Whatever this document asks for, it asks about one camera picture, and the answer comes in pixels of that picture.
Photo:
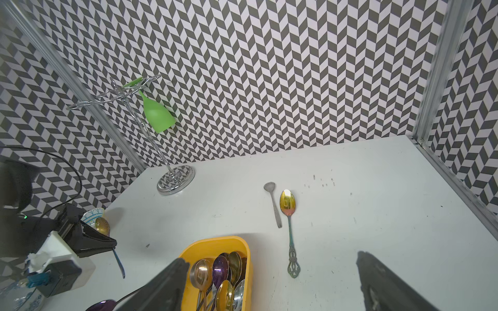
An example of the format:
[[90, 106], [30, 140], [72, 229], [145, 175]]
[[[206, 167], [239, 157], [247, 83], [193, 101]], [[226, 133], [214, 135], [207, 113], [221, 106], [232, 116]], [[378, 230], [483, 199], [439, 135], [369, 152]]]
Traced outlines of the copper handled spoon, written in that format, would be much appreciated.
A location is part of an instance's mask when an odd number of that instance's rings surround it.
[[194, 263], [189, 273], [191, 284], [202, 294], [202, 310], [207, 310], [207, 291], [212, 285], [212, 265], [211, 259], [200, 259]]

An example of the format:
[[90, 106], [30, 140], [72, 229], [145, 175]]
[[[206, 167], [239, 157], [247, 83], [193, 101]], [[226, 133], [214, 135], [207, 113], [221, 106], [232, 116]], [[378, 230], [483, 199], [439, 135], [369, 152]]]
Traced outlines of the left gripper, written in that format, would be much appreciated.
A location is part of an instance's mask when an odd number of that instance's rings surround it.
[[80, 219], [84, 210], [66, 204], [58, 213], [58, 234], [80, 258], [115, 250], [117, 241], [85, 224]]

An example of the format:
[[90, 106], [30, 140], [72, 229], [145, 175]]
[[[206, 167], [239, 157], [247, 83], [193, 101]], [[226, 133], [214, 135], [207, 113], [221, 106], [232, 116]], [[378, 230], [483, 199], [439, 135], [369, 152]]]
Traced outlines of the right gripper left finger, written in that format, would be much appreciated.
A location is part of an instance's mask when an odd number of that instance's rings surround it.
[[117, 310], [181, 310], [190, 264], [175, 259]]

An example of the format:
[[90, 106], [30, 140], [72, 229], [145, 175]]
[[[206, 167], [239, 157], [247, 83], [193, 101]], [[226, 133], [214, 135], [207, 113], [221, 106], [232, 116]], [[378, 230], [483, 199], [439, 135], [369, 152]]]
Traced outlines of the purple spoon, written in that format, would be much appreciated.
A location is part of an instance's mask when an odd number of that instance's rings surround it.
[[208, 310], [214, 310], [216, 295], [223, 281], [227, 280], [229, 274], [228, 253], [221, 253], [215, 258], [212, 266], [211, 299]]

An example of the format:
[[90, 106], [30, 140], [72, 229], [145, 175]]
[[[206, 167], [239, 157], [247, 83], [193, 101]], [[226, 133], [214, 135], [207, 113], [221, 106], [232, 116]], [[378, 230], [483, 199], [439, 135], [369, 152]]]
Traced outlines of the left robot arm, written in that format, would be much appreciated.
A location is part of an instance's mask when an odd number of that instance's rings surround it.
[[74, 203], [65, 203], [54, 219], [22, 215], [31, 204], [39, 173], [37, 166], [1, 157], [1, 256], [36, 253], [53, 231], [80, 258], [114, 250], [117, 241], [84, 223], [85, 210]]

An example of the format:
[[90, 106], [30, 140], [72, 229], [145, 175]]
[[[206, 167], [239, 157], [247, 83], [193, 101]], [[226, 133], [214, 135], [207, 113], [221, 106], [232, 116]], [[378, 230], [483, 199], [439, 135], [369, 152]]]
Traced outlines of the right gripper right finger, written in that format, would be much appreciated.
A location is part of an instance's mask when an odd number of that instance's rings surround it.
[[436, 310], [372, 254], [360, 251], [356, 265], [366, 310]]

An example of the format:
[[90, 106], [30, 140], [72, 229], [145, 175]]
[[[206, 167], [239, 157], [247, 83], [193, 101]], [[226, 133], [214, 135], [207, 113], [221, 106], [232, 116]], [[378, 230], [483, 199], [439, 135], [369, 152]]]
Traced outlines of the yellow plastic storage box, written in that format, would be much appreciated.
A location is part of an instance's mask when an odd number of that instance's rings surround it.
[[196, 241], [188, 246], [179, 257], [189, 264], [194, 264], [200, 259], [214, 259], [221, 253], [229, 253], [230, 251], [237, 251], [247, 258], [242, 310], [251, 310], [254, 265], [249, 245], [243, 238], [226, 236]]

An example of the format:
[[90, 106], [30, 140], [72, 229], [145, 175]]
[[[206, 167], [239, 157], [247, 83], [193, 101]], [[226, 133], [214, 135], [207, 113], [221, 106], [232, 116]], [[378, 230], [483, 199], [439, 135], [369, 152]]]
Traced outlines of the ornate gold spoon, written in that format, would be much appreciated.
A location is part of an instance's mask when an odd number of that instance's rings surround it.
[[231, 282], [225, 280], [217, 290], [215, 298], [216, 311], [233, 311], [234, 289]]

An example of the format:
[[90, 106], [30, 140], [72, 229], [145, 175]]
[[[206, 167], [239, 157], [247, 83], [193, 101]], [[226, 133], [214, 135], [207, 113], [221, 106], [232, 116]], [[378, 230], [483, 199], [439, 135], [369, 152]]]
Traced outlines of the small silver spoon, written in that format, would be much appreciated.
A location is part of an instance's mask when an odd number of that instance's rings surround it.
[[273, 210], [274, 210], [274, 216], [275, 216], [275, 219], [276, 219], [276, 224], [277, 224], [278, 228], [280, 229], [280, 228], [282, 228], [282, 221], [281, 221], [278, 209], [277, 209], [276, 201], [274, 199], [274, 191], [275, 191], [275, 188], [276, 188], [276, 184], [271, 181], [271, 182], [268, 182], [268, 183], [264, 184], [263, 188], [264, 188], [265, 191], [267, 191], [267, 193], [271, 197], [272, 207], [273, 207]]

